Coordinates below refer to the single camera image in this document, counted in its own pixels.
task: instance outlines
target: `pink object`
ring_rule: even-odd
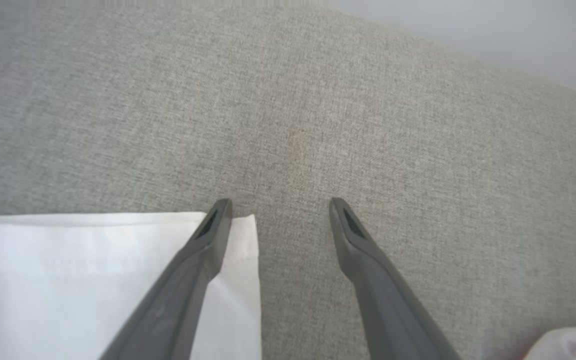
[[[576,327],[547,332],[532,346],[524,360],[576,360]]]

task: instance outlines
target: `gray upholstery fabric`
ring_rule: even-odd
[[[255,214],[263,355],[368,357],[345,198],[464,359],[576,326],[576,93],[324,9],[0,2],[0,214]]]

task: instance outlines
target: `gray fabric surface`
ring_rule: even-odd
[[[0,214],[255,214],[263,355],[368,357],[345,198],[464,359],[576,326],[576,93],[322,9],[0,2]]]

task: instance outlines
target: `white wall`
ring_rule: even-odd
[[[329,1],[342,12],[576,90],[576,0]]]

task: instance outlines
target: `white cloth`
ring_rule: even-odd
[[[203,212],[0,216],[0,359],[96,359]],[[261,359],[254,216],[233,219],[193,360]]]

